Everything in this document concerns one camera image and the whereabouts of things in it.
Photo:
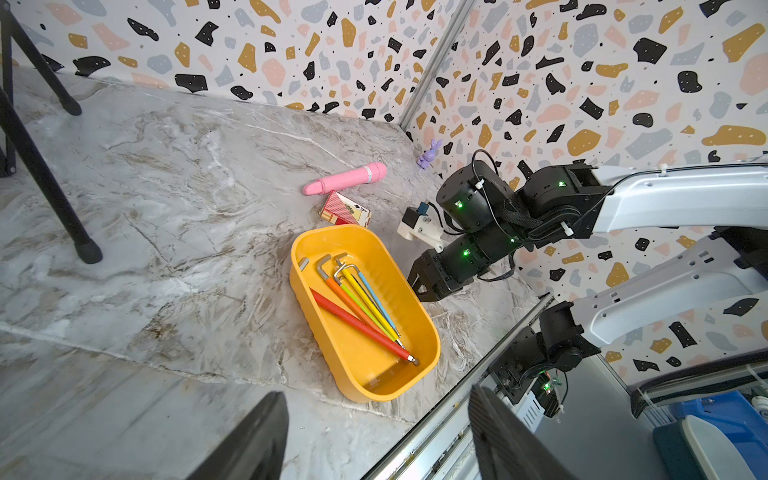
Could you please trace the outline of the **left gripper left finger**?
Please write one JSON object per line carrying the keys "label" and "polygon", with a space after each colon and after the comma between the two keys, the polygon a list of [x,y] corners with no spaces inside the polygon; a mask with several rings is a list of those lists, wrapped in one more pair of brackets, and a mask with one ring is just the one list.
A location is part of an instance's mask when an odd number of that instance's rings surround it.
{"label": "left gripper left finger", "polygon": [[269,392],[188,476],[193,479],[280,478],[289,429],[285,395]]}

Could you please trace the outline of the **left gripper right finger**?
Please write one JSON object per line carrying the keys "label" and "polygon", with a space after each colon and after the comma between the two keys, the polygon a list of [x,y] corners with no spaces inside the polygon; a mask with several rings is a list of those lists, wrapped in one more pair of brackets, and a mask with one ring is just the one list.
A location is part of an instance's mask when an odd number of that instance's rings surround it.
{"label": "left gripper right finger", "polygon": [[472,386],[468,416],[482,479],[575,479],[492,389]]}

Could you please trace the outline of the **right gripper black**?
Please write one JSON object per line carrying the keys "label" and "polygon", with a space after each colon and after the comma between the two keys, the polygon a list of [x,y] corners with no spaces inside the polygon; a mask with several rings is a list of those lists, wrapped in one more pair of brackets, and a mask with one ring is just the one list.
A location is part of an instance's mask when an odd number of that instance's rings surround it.
{"label": "right gripper black", "polygon": [[[459,236],[438,253],[428,249],[418,257],[409,272],[408,283],[421,302],[437,302],[471,284],[475,278],[487,282],[504,281],[514,274],[514,252],[522,242],[500,230],[482,230]],[[490,267],[506,258],[508,270],[488,277]]]}

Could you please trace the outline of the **blue hex key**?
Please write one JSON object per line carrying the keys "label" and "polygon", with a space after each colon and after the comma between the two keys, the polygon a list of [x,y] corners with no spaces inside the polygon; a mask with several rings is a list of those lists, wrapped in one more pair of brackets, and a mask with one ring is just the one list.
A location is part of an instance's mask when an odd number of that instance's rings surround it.
{"label": "blue hex key", "polygon": [[394,322],[392,321],[389,313],[384,308],[383,303],[381,302],[378,295],[373,290],[370,282],[367,280],[366,276],[362,273],[362,271],[355,264],[345,264],[341,261],[338,261],[338,264],[339,264],[339,269],[342,272],[350,269],[356,271],[353,277],[362,285],[362,288],[366,291],[366,294],[368,295],[368,297],[374,302],[378,310],[381,312],[381,314],[387,321],[389,327],[393,330],[393,332],[397,335],[397,337],[400,337],[400,333],[397,327],[395,326]]}

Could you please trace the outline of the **yellow hex key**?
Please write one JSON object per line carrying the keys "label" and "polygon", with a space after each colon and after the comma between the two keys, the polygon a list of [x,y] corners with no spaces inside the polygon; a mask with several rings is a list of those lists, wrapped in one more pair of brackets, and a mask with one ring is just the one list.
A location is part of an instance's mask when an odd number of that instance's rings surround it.
{"label": "yellow hex key", "polygon": [[340,279],[341,277],[344,277],[349,284],[350,287],[353,288],[353,290],[357,293],[357,295],[362,299],[364,304],[369,308],[369,310],[375,315],[375,317],[379,320],[379,322],[384,326],[384,328],[389,332],[390,335],[395,337],[395,340],[393,341],[395,344],[397,344],[400,347],[403,347],[402,342],[399,340],[399,337],[393,332],[393,330],[389,327],[387,321],[381,314],[381,312],[378,310],[374,302],[368,297],[366,294],[366,291],[362,288],[362,285],[353,277],[353,275],[356,273],[355,270],[346,270],[342,272],[339,269],[338,261],[341,261],[345,264],[348,264],[345,262],[345,257],[347,256],[346,253],[339,254],[334,257],[334,260],[337,264],[337,272],[334,274],[334,276],[337,279]]}

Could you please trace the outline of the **orange hex key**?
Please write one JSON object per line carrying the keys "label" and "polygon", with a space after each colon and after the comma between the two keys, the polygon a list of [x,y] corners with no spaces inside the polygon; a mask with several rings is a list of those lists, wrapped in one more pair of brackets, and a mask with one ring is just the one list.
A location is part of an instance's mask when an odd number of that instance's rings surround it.
{"label": "orange hex key", "polygon": [[324,282],[334,291],[334,293],[341,299],[341,301],[347,305],[356,317],[363,323],[372,328],[376,333],[381,334],[382,330],[378,324],[374,322],[365,310],[362,309],[352,296],[350,296],[344,289],[343,285],[339,284],[332,276],[330,276],[325,270],[324,265],[331,260],[331,255],[326,254],[316,262],[316,270],[322,277]]}

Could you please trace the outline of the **red hex key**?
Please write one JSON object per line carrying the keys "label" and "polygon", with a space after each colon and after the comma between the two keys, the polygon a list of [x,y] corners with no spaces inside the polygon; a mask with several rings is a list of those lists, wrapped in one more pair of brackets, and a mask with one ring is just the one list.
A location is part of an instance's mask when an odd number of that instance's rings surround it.
{"label": "red hex key", "polygon": [[396,355],[398,358],[408,363],[411,363],[414,366],[420,365],[419,360],[413,357],[406,349],[398,346],[392,340],[389,340],[388,338],[386,338],[383,333],[381,334],[376,333],[372,328],[370,328],[368,325],[366,325],[361,320],[359,320],[353,312],[352,313],[348,312],[346,309],[339,306],[334,301],[332,301],[331,299],[328,299],[327,297],[323,296],[322,294],[320,294],[314,289],[311,290],[311,293],[315,302],[325,311],[340,318],[347,325],[353,327],[354,329],[361,332],[366,337],[375,341],[377,344],[383,346],[385,349],[387,349],[388,351]]}

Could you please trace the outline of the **yellow plastic storage box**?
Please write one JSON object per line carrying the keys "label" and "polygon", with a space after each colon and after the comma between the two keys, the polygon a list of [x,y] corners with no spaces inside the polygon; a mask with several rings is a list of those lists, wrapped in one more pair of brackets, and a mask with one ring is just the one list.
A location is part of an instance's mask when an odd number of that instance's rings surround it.
{"label": "yellow plastic storage box", "polygon": [[394,400],[437,365],[436,327],[373,232],[342,225],[299,235],[290,284],[348,399]]}

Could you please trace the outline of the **green hex key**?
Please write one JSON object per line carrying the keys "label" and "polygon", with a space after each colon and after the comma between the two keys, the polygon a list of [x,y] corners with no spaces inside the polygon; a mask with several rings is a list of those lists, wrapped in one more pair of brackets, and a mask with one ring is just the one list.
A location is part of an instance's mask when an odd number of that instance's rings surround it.
{"label": "green hex key", "polygon": [[373,327],[375,327],[381,333],[383,333],[386,338],[388,338],[389,340],[394,341],[395,337],[389,334],[389,332],[384,328],[384,326],[379,322],[379,320],[375,317],[375,315],[364,304],[362,299],[357,295],[357,293],[353,290],[353,288],[348,286],[343,281],[338,281],[338,284],[340,285],[342,290],[352,299],[352,301],[355,303],[355,305],[363,312],[366,320]]}

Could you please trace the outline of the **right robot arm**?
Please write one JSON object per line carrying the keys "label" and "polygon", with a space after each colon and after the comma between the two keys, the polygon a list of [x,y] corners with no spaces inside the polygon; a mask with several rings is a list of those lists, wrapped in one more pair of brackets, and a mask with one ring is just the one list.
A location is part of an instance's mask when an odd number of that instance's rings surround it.
{"label": "right robot arm", "polygon": [[493,366],[506,398],[568,393],[600,355],[626,382],[681,375],[759,346],[767,328],[767,160],[691,153],[649,171],[582,161],[524,168],[506,182],[477,151],[399,233],[428,249],[408,280],[436,302],[520,274],[554,304]]}

